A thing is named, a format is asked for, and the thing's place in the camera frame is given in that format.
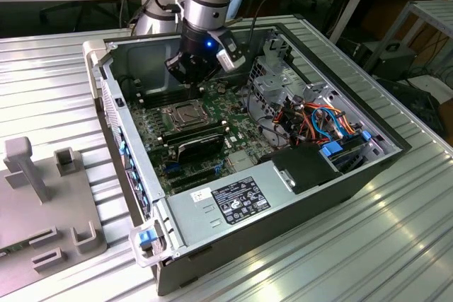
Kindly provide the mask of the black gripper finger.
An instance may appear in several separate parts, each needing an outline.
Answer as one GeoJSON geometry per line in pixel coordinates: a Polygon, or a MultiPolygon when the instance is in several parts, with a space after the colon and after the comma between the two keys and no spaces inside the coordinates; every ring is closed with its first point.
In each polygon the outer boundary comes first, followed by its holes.
{"type": "Polygon", "coordinates": [[[204,59],[202,57],[192,58],[192,85],[199,86],[204,81],[209,81],[221,69],[216,58],[204,59]]]}
{"type": "Polygon", "coordinates": [[[194,83],[194,64],[191,57],[191,54],[179,52],[164,62],[167,71],[186,86],[191,86],[194,83]]]}

